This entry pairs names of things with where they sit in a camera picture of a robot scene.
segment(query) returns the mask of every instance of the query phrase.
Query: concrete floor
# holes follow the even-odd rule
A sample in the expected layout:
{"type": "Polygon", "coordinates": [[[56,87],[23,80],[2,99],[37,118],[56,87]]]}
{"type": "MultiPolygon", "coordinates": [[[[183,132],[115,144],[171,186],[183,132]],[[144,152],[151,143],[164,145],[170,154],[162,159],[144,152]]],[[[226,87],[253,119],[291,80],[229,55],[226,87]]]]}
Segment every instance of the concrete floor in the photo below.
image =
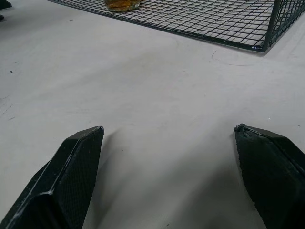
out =
{"type": "Polygon", "coordinates": [[[0,22],[0,219],[65,138],[103,125],[103,151],[116,153],[84,228],[264,228],[233,127],[268,129],[305,151],[304,15],[258,55],[11,2],[0,22]]]}

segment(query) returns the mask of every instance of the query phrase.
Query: wire mesh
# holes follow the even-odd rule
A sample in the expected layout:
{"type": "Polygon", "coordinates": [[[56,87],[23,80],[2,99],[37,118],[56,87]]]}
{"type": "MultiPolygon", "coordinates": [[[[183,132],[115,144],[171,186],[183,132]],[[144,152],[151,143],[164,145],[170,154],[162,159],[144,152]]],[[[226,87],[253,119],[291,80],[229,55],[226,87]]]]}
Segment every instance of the wire mesh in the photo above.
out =
{"type": "Polygon", "coordinates": [[[200,40],[262,52],[266,35],[275,42],[291,24],[305,0],[143,0],[136,10],[117,13],[102,0],[51,0],[77,9],[117,18],[151,28],[200,40]],[[272,13],[278,13],[274,28],[269,28],[272,13]]]}

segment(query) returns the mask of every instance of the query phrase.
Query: metal grid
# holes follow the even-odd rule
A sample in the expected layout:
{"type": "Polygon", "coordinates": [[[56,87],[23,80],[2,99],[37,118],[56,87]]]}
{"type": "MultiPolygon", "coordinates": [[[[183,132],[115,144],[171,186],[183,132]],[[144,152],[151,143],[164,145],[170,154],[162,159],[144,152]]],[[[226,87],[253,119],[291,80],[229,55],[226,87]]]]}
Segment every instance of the metal grid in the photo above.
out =
{"type": "Polygon", "coordinates": [[[102,0],[59,4],[200,40],[264,52],[300,14],[305,0],[143,0],[136,10],[109,11],[102,0]]]}

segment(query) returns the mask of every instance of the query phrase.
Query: amber liquid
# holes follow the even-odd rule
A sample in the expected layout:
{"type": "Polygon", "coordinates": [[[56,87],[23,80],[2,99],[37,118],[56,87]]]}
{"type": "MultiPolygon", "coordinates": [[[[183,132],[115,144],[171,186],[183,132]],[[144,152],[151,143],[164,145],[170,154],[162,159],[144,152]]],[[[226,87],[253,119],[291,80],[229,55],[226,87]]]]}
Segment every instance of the amber liquid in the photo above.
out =
{"type": "Polygon", "coordinates": [[[115,12],[130,11],[140,5],[141,0],[104,0],[107,8],[115,12]]]}

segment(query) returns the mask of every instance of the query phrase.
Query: black plastic part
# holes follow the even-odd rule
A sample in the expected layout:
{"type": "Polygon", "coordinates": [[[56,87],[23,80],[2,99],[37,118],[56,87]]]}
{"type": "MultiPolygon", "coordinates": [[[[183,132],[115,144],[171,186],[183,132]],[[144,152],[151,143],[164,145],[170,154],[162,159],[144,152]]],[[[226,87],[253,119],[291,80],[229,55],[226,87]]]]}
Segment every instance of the black plastic part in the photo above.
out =
{"type": "Polygon", "coordinates": [[[244,185],[267,229],[305,226],[305,155],[288,138],[238,125],[244,185]]]}
{"type": "Polygon", "coordinates": [[[0,0],[0,10],[11,7],[11,4],[6,0],[0,0]]]}
{"type": "Polygon", "coordinates": [[[81,229],[100,158],[103,127],[67,138],[30,180],[0,229],[81,229]]]}
{"type": "Polygon", "coordinates": [[[109,11],[102,0],[50,1],[257,52],[265,52],[305,10],[305,0],[143,0],[123,13],[109,11]]]}

